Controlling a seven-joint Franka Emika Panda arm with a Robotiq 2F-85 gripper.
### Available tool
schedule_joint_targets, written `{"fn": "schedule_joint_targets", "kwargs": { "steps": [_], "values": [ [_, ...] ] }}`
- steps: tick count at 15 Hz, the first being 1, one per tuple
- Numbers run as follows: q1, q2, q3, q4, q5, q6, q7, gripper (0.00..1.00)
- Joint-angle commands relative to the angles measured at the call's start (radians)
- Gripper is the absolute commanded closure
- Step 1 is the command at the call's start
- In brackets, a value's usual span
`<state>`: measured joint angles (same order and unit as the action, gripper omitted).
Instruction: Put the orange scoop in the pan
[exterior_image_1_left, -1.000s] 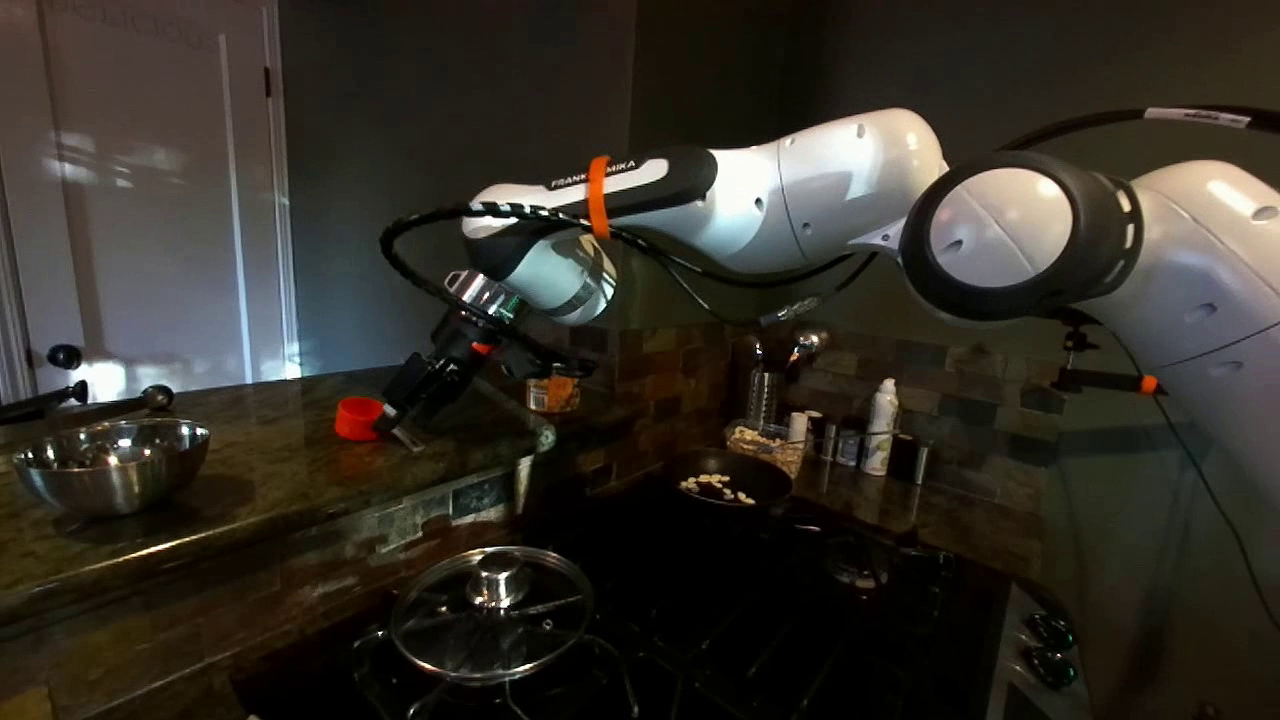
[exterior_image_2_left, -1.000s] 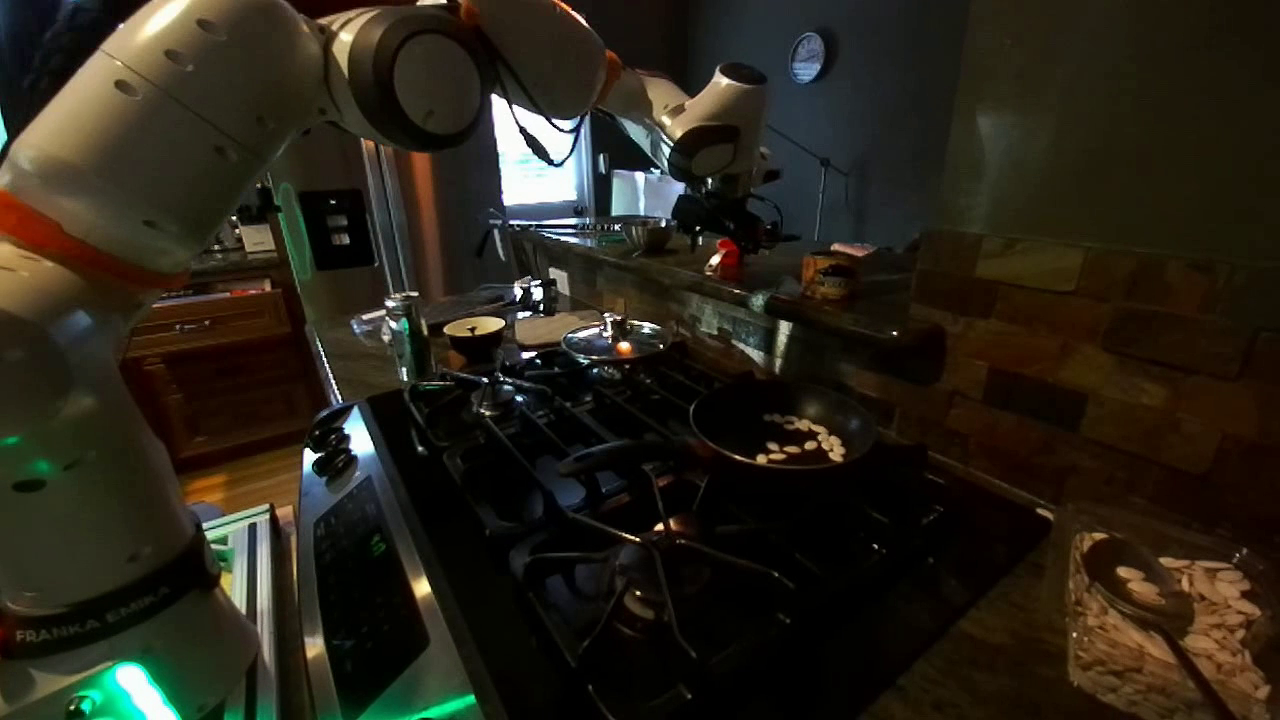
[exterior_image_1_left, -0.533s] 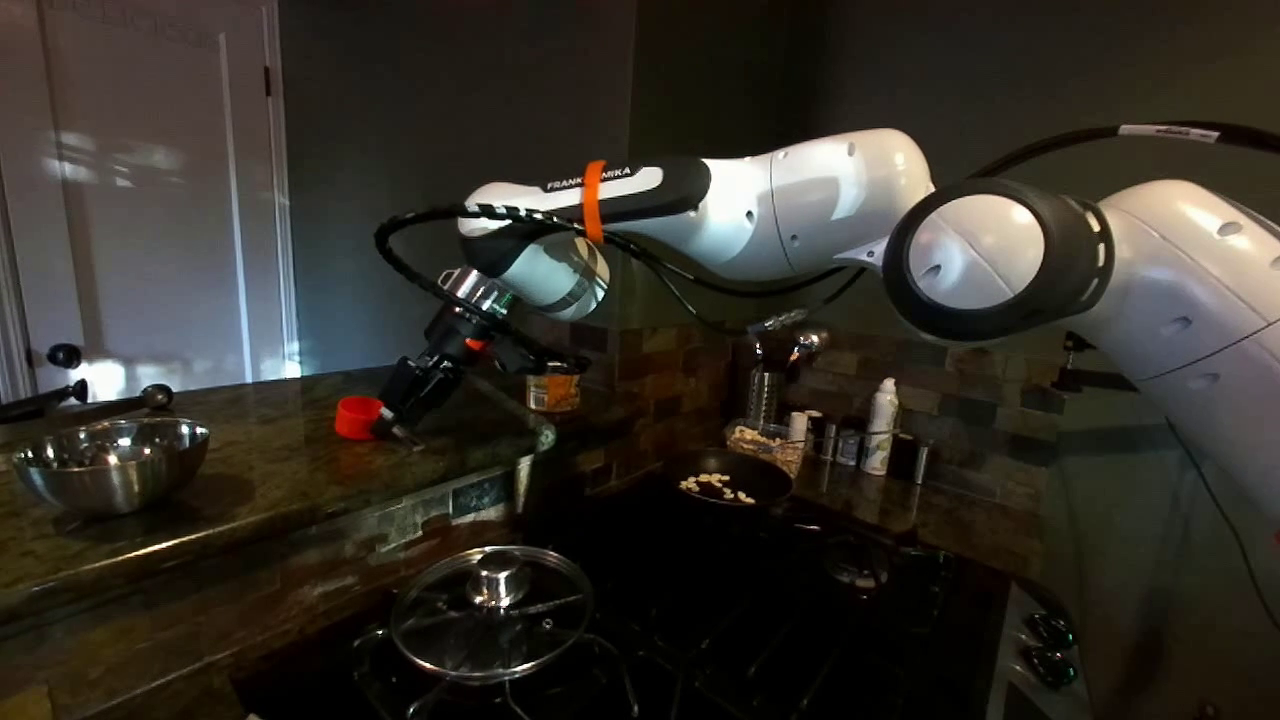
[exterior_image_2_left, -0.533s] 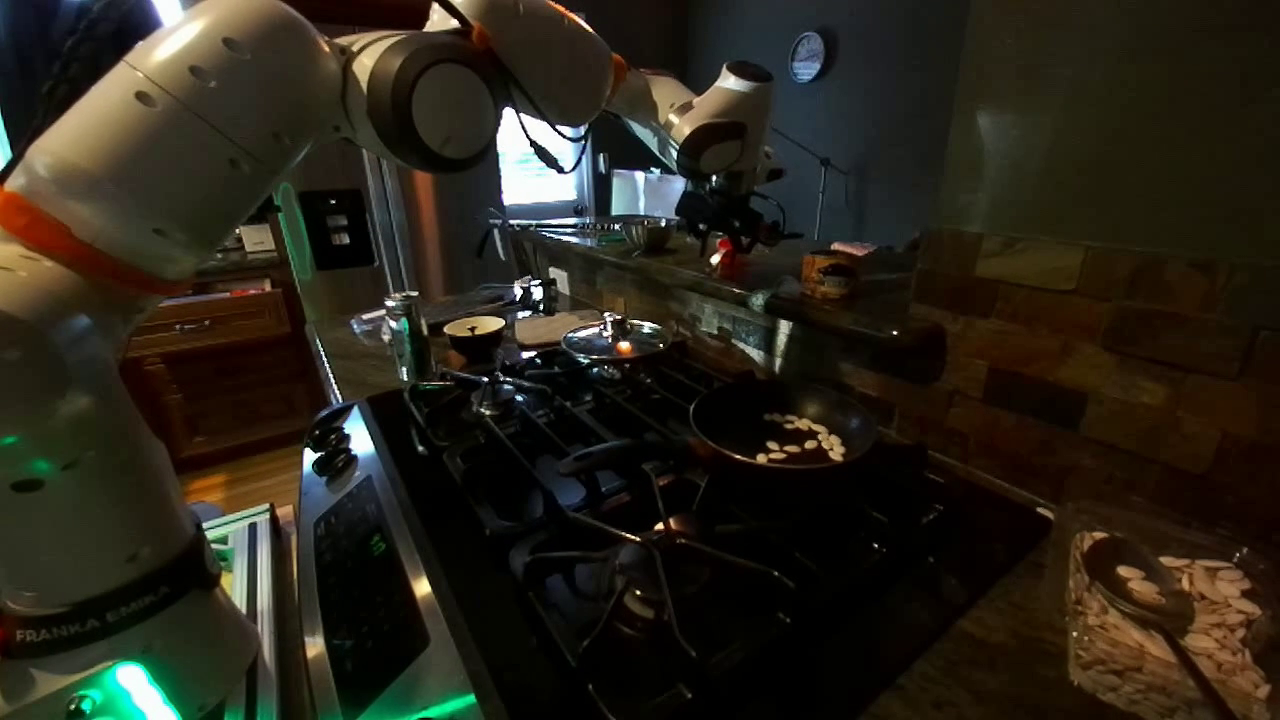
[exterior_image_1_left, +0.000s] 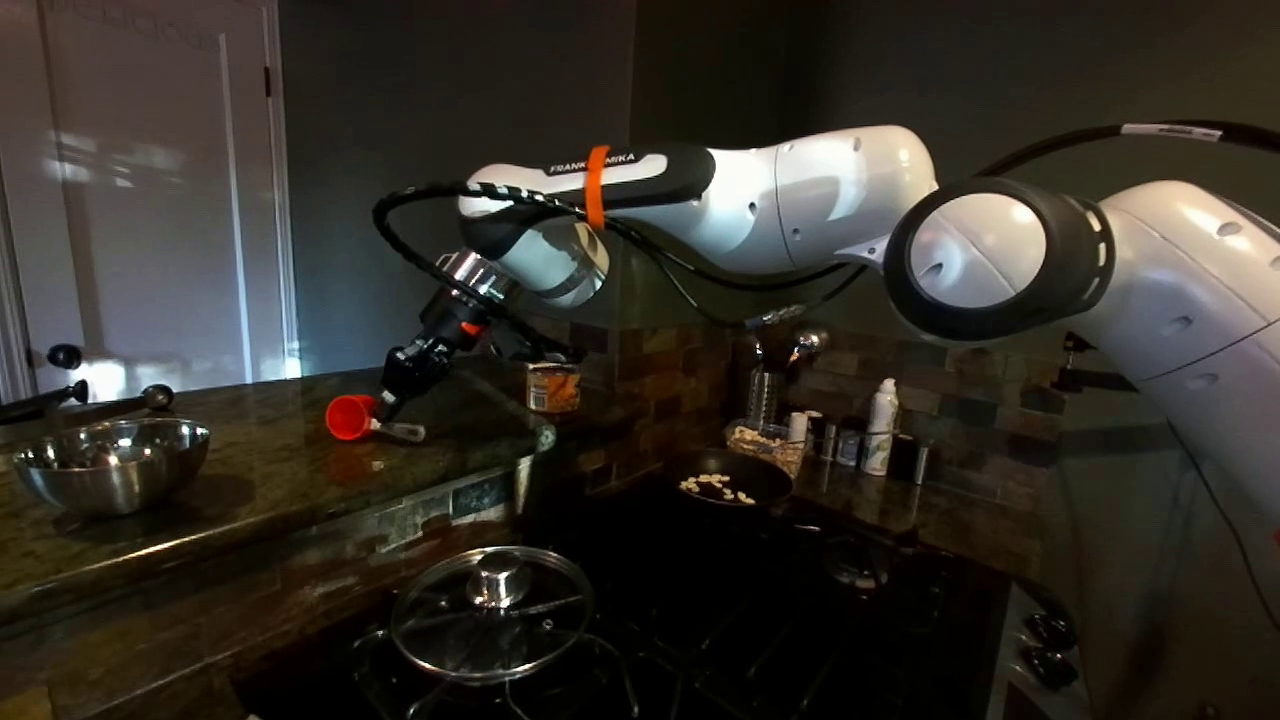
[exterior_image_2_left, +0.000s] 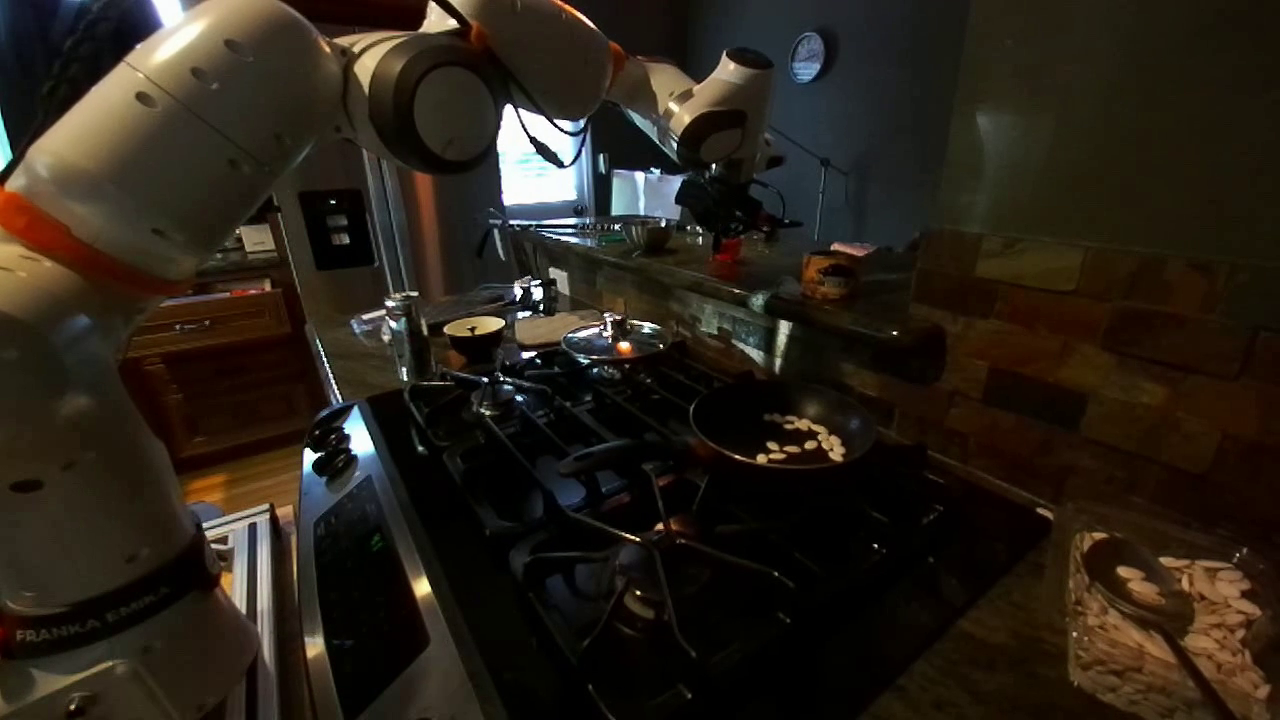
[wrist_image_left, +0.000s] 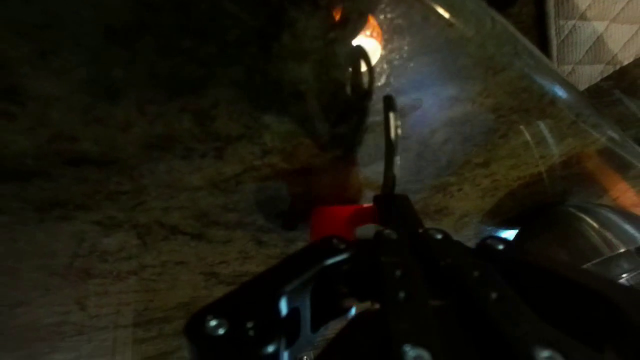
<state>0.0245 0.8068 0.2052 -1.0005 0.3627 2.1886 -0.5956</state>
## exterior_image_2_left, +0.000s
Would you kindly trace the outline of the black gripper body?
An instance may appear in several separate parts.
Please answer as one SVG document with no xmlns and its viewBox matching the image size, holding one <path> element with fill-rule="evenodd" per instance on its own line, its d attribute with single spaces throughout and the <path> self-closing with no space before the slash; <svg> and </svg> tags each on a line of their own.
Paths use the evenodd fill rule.
<svg viewBox="0 0 1280 720">
<path fill-rule="evenodd" d="M 785 219 L 765 209 L 750 180 L 719 173 L 688 173 L 675 189 L 685 214 L 711 236 L 760 233 L 772 238 Z"/>
</svg>

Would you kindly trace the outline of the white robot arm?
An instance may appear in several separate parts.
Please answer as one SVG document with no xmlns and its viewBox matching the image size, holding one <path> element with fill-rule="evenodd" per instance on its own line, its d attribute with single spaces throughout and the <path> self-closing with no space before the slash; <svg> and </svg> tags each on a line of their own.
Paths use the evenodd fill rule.
<svg viewBox="0 0 1280 720">
<path fill-rule="evenodd" d="M 504 104 L 615 104 L 739 189 L 770 83 L 755 48 L 693 78 L 568 0 L 430 0 L 414 30 L 353 37 L 200 0 L 137 43 L 0 189 L 0 716 L 203 720 L 261 657 L 119 355 L 320 135 L 447 174 L 493 151 Z"/>
</svg>

